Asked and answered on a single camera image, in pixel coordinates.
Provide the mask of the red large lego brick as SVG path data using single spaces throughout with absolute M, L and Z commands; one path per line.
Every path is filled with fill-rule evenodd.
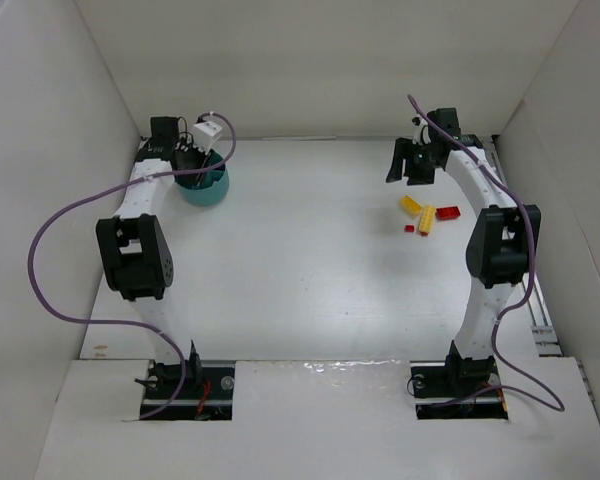
M 440 221 L 458 219 L 461 211 L 457 206 L 439 207 L 436 209 L 436 218 Z

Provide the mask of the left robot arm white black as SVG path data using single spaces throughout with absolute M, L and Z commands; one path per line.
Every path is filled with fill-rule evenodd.
M 195 347 L 169 299 L 175 267 L 158 214 L 174 184 L 197 187 L 208 167 L 220 159 L 214 144 L 223 128 L 204 115 L 189 129 L 175 117 L 150 119 L 151 134 L 134 158 L 131 184 L 112 217 L 96 223 L 96 238 L 109 288 L 157 335 L 154 361 L 192 362 Z

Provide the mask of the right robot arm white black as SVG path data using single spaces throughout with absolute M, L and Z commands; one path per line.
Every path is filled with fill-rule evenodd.
M 464 319 L 441 366 L 414 371 L 422 398 L 469 395 L 495 371 L 494 329 L 514 288 L 528 273 L 541 213 L 515 199 L 489 164 L 474 135 L 464 135 L 453 108 L 417 114 L 410 139 L 395 142 L 386 180 L 430 185 L 443 170 L 460 187 L 476 216 L 465 253 L 471 288 Z

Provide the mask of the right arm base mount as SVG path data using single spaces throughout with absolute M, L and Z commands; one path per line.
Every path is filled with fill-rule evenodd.
M 499 380 L 492 358 L 486 361 L 419 361 L 410 364 L 408 392 L 415 398 L 418 420 L 507 420 L 500 390 L 469 395 Z

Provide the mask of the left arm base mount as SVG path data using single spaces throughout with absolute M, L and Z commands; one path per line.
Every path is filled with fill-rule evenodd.
M 235 362 L 202 361 L 167 406 L 181 378 L 179 365 L 149 362 L 139 416 L 149 421 L 229 421 L 232 419 Z

